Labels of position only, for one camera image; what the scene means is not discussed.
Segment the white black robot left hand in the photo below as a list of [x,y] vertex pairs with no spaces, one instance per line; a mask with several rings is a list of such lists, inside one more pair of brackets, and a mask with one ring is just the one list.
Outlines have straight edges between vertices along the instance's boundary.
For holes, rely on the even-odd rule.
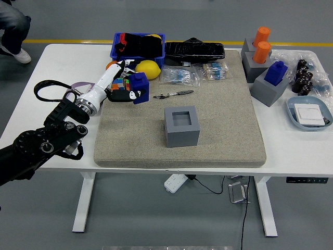
[[109,66],[93,88],[88,93],[80,96],[82,104],[87,104],[92,112],[95,113],[99,111],[100,105],[105,99],[111,102],[133,102],[140,98],[147,97],[149,94],[149,82],[146,77],[144,77],[144,85],[136,89],[132,88],[127,91],[123,89],[111,90],[109,88],[109,85],[117,78],[125,78],[130,75],[138,77],[138,73],[128,68],[129,65],[138,63],[138,60],[126,59]]

